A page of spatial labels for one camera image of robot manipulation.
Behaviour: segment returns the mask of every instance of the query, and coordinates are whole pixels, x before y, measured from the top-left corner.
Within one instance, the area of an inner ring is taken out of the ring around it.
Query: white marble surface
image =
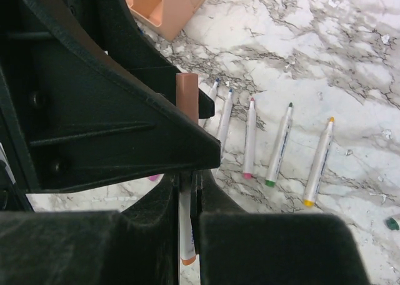
[[[383,220],[400,214],[399,0],[207,0],[168,43],[146,30],[174,64],[199,73],[207,92],[222,79],[234,108],[219,185],[254,213],[333,213],[358,243],[373,284],[400,284],[400,232]],[[241,176],[246,109],[256,99],[256,178]],[[294,103],[294,124],[275,188],[264,176],[279,121]],[[301,202],[319,135],[335,117],[334,143],[316,207]],[[154,183],[139,180],[68,195],[31,196],[37,210],[124,209]],[[198,261],[182,284],[199,284]]]

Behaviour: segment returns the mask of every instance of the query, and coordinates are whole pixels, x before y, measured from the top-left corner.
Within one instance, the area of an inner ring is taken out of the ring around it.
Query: green object
[[[270,180],[265,180],[265,185],[268,187],[274,187],[276,182],[272,182]]]
[[[387,220],[385,220],[385,223],[386,226],[392,231],[400,230],[398,222],[393,217],[389,217]]]

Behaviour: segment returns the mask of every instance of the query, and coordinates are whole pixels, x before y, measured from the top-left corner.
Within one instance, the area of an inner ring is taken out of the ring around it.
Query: screw hole
[[[63,159],[55,159],[50,166],[53,174],[63,174],[68,170],[68,164]]]
[[[69,7],[70,12],[72,13],[73,16],[75,16],[76,11],[75,8],[73,6]]]
[[[39,91],[31,94],[31,104],[36,109],[42,109],[47,104],[47,97]]]

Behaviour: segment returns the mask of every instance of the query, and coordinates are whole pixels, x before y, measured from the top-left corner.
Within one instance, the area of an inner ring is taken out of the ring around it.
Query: marker barrel
[[[179,250],[184,265],[196,260],[192,222],[190,220],[190,191],[179,194]]]
[[[228,136],[229,120],[231,118],[233,106],[232,91],[227,94],[227,98],[222,109],[221,119],[219,120],[217,139],[221,142],[221,157],[223,155],[226,137]]]
[[[283,155],[286,150],[286,144],[289,139],[289,132],[292,126],[292,107],[288,107],[286,115],[282,118],[279,129],[276,135],[274,149],[272,150],[271,160],[267,170],[265,184],[274,187],[278,180],[279,170],[283,160]]]
[[[7,160],[6,152],[4,152],[3,144],[0,142],[0,160],[6,164],[5,170],[10,178],[11,182],[15,184],[15,177],[13,172],[11,171],[10,165]]]
[[[246,145],[244,147],[243,176],[250,179],[254,170],[254,154],[256,150],[256,109],[254,101],[250,102],[247,112]]]
[[[312,207],[317,199],[319,185],[323,176],[326,160],[328,159],[329,149],[333,138],[333,121],[330,121],[325,131],[321,134],[317,151],[312,162],[310,175],[308,177],[306,189],[304,191],[303,203],[307,207]]]

